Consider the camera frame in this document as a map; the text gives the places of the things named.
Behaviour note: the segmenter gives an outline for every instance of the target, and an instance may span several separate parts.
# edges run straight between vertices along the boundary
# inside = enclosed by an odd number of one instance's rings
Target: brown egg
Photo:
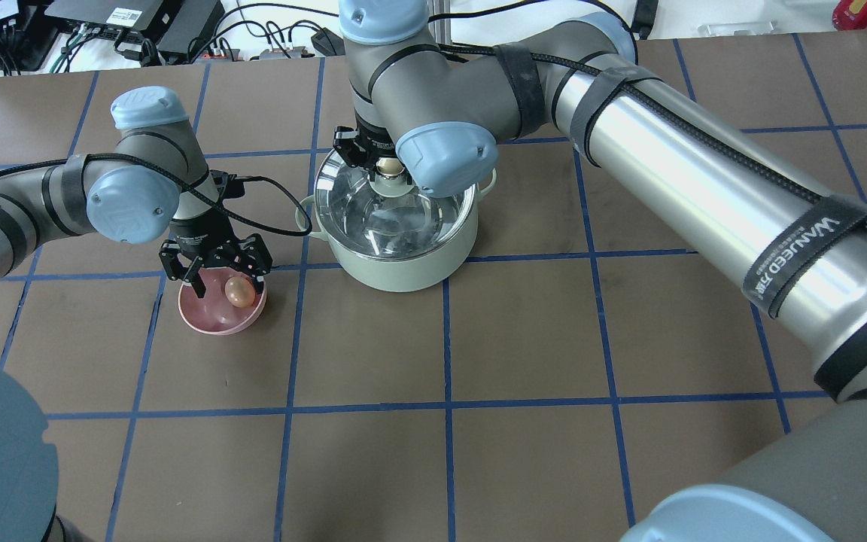
[[[247,306],[254,304],[256,300],[255,289],[250,284],[250,281],[245,280],[243,277],[230,277],[230,280],[223,287],[223,292],[226,292],[230,304],[238,306],[240,309],[247,308]]]

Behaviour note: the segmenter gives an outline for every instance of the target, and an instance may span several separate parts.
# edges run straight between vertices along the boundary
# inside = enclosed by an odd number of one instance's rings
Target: red object
[[[832,13],[832,24],[838,30],[867,28],[867,0],[840,0]]]

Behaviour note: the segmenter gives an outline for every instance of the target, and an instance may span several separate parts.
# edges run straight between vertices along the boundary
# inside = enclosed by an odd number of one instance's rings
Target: cooking pot
[[[323,230],[311,237],[327,241],[352,278],[380,291],[419,291],[451,275],[464,263],[477,238],[477,203],[497,182],[474,185],[450,198],[430,198],[415,187],[398,193],[375,189],[365,169],[351,168],[330,152],[317,174],[313,213]],[[297,224],[305,227],[296,213]]]

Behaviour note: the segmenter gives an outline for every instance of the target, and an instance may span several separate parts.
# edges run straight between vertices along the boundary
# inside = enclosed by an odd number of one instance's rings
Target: bowl
[[[179,288],[179,315],[190,328],[206,335],[232,335],[247,329],[259,318],[266,305],[268,288],[263,288],[252,305],[240,309],[230,303],[223,288],[230,277],[250,280],[248,275],[221,267],[200,269],[199,277],[206,285],[206,295],[202,299],[196,297],[189,285],[183,284]]]

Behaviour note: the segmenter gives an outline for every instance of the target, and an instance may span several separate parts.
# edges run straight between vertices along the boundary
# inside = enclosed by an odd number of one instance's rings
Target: glass lid
[[[373,260],[409,260],[450,240],[464,226],[477,187],[451,198],[420,191],[389,198],[375,192],[365,169],[334,151],[317,175],[314,205],[324,231],[348,250]]]

